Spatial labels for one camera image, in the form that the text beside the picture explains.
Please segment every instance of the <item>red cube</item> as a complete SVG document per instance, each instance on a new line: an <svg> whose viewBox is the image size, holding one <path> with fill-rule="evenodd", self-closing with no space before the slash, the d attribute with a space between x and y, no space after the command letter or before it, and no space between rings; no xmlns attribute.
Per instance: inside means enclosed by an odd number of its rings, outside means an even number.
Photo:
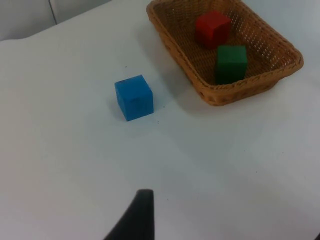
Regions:
<svg viewBox="0 0 320 240"><path fill-rule="evenodd" d="M195 22L195 40L208 49L215 49L227 42L231 19L217 11L208 12Z"/></svg>

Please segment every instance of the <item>white table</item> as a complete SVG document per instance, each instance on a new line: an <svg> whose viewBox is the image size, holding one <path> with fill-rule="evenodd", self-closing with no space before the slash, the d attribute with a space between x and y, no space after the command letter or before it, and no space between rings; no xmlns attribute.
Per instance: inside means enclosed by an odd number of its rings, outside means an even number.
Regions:
<svg viewBox="0 0 320 240"><path fill-rule="evenodd" d="M224 107L193 90L148 2L113 0L0 43L0 239L101 240L151 188L157 240L313 240L320 2L245 1L305 66ZM139 74L155 113L126 122L114 82Z"/></svg>

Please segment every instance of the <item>wicker basket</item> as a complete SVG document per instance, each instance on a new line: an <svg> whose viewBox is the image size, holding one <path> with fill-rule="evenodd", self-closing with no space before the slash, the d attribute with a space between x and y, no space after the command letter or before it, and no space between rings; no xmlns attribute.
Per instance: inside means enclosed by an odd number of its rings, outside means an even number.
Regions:
<svg viewBox="0 0 320 240"><path fill-rule="evenodd" d="M243 80L215 85L216 50L194 40L197 17L211 10L231 18L227 44L246 45L248 68ZM304 65L301 53L241 0L154 0L146 11L172 57L210 105L265 92Z"/></svg>

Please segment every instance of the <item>green cube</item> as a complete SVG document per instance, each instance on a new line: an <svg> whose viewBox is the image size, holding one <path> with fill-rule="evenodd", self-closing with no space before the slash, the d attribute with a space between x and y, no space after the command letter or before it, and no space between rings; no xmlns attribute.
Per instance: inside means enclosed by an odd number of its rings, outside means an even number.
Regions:
<svg viewBox="0 0 320 240"><path fill-rule="evenodd" d="M219 46L215 65L215 83L217 85L232 84L244 79L247 66L245 46Z"/></svg>

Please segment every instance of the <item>blue cube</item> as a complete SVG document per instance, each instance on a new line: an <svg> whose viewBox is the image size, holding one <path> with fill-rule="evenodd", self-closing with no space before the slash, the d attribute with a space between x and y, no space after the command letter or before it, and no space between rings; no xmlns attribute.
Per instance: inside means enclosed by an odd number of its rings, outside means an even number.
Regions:
<svg viewBox="0 0 320 240"><path fill-rule="evenodd" d="M154 112L153 94L142 75L114 84L116 99L127 121Z"/></svg>

